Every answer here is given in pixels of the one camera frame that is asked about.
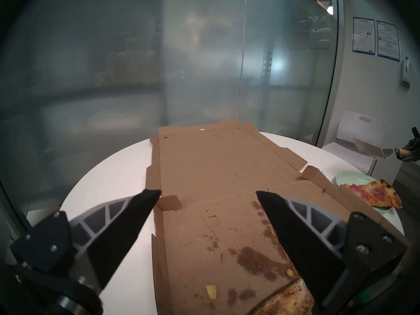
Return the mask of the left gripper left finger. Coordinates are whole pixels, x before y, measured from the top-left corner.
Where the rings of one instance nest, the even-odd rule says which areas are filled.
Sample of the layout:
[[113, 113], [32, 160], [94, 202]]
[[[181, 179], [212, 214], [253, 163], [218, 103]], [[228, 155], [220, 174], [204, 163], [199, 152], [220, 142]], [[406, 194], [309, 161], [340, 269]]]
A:
[[50, 214], [12, 243], [23, 281], [39, 285], [74, 281], [103, 290], [137, 240], [161, 190], [97, 205], [69, 220]]

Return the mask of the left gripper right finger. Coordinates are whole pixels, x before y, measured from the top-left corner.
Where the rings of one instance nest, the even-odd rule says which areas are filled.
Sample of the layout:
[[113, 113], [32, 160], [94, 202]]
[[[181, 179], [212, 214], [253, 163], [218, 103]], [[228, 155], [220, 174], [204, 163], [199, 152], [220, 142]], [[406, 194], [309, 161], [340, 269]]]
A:
[[348, 220], [320, 205], [256, 191], [280, 245], [314, 299], [316, 315], [367, 315], [398, 280], [407, 243], [366, 213]]

